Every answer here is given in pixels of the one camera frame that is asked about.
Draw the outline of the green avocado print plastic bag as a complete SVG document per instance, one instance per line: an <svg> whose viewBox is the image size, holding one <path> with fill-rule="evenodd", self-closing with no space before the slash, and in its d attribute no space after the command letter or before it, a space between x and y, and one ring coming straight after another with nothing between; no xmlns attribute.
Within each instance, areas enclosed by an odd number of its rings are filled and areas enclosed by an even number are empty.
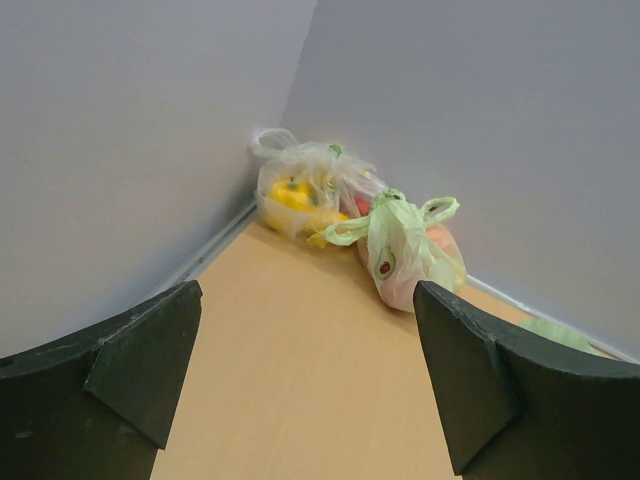
<svg viewBox="0 0 640 480"><path fill-rule="evenodd" d="M453 197L417 206L401 191L388 189L373 198L367 215L330 225L315 240L322 246L356 243L382 301L412 312L419 282L432 281L452 292L466 284L462 255L445 226L458 208Z"/></svg>

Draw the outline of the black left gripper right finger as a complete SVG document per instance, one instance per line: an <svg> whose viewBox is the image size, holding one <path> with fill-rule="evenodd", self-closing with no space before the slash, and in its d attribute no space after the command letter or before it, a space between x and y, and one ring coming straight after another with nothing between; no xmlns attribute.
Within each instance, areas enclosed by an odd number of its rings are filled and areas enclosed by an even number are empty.
<svg viewBox="0 0 640 480"><path fill-rule="evenodd" d="M467 302L430 281L418 283L413 300L451 465L463 476L520 406L495 340Z"/></svg>

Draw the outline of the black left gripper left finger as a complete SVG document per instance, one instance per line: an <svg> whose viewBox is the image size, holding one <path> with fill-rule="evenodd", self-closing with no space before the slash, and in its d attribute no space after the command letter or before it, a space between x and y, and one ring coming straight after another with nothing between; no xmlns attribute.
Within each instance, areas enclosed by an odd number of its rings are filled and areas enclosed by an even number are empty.
<svg viewBox="0 0 640 480"><path fill-rule="evenodd" d="M157 449L167 447L202 314L195 280L85 330L95 342L83 390Z"/></svg>

